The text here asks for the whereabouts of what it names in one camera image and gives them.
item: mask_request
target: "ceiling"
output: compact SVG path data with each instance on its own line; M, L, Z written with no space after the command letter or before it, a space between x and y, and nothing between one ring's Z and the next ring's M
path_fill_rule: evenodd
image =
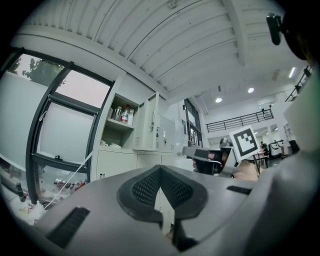
M242 101L261 99L282 92L290 94L301 78L304 68L305 66L295 67L291 78L289 78L289 75L292 67L221 83L209 90L196 94L193 99L204 113L209 114L212 110ZM254 91L248 93L249 88L254 88ZM221 98L222 101L216 103L217 98Z
M125 65L134 64L170 103L202 93L207 109L215 107L218 86L226 95L249 84L264 87L276 70L282 85L282 71L304 64L285 41L271 43L266 16L283 15L274 0L169 2L176 7L168 0L48 0L24 26L103 45Z

